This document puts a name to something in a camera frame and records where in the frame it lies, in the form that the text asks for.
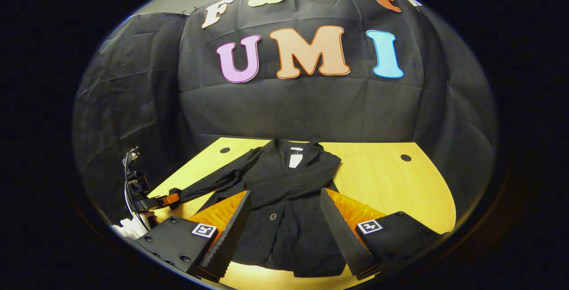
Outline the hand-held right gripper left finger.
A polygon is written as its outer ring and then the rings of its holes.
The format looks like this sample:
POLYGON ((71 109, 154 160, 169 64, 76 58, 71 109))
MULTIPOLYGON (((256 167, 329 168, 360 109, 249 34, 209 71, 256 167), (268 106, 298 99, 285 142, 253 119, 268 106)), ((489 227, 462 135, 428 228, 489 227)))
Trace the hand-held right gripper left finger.
POLYGON ((252 209, 250 191, 220 201, 189 219, 171 216, 134 244, 183 273, 219 282, 232 261, 252 209))

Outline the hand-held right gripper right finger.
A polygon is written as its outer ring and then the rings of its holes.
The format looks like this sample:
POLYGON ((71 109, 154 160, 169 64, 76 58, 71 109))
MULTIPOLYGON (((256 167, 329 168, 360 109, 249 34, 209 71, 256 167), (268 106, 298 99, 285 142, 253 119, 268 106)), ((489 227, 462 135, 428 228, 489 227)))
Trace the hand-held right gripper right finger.
POLYGON ((320 205, 341 255, 358 280, 392 276, 443 239, 443 234, 403 211, 384 214, 328 188, 321 189, 320 205))

